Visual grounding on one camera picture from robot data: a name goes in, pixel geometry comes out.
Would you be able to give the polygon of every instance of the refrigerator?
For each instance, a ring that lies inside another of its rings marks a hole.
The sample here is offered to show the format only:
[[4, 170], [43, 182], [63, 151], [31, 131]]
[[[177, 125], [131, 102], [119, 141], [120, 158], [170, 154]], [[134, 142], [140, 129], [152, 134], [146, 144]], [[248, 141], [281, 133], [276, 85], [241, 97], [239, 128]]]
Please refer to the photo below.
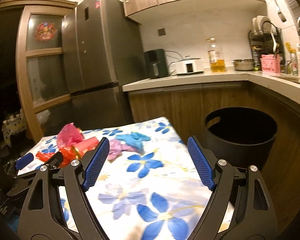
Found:
[[84, 0], [62, 23], [64, 70], [76, 126], [133, 123], [122, 86], [147, 78], [139, 24], [119, 0]]

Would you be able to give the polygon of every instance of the cooking oil bottle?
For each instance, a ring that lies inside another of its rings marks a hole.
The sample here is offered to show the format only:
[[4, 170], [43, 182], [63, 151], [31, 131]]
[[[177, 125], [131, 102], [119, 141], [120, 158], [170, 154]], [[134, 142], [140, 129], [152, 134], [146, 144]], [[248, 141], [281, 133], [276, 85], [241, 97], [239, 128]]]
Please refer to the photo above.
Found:
[[207, 39], [209, 42], [209, 62], [211, 72], [223, 72], [226, 71], [225, 60], [222, 55], [221, 47], [216, 43], [215, 38]]

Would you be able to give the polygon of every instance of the glass door panel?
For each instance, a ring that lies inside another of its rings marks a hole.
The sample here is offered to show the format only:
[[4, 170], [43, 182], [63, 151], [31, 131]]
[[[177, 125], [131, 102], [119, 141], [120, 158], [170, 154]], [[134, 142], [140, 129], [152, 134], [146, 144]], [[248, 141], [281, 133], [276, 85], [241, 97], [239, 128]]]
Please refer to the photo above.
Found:
[[71, 101], [48, 108], [36, 115], [44, 136], [56, 135], [64, 125], [75, 122]]
[[63, 16], [32, 14], [28, 22], [26, 50], [62, 47]]
[[68, 93], [62, 55], [27, 59], [27, 73], [34, 106]]

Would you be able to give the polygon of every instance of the purple cloth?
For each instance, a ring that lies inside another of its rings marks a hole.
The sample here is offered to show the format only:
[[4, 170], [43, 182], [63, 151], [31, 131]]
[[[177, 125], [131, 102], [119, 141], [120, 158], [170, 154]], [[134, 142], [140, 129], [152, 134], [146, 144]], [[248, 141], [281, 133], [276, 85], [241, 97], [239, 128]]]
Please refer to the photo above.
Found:
[[121, 141], [117, 139], [110, 140], [110, 151], [107, 160], [111, 161], [116, 159], [123, 151], [138, 152], [134, 147], [127, 144], [121, 144]]

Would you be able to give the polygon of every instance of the floral tablecloth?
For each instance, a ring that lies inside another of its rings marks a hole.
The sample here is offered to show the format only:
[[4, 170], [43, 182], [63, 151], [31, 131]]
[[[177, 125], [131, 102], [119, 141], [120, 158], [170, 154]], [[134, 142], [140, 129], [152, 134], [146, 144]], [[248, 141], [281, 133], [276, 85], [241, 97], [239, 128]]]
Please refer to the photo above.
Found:
[[[211, 191], [202, 185], [186, 145], [164, 118], [122, 127], [88, 130], [86, 139], [114, 139], [117, 134], [139, 132], [144, 153], [123, 152], [106, 161], [94, 187], [86, 192], [95, 215], [111, 240], [187, 239], [208, 203]], [[56, 136], [44, 137], [30, 150], [56, 152]], [[35, 159], [19, 174], [42, 165]], [[64, 187], [59, 187], [67, 225], [77, 231]], [[229, 227], [229, 203], [220, 231]]]

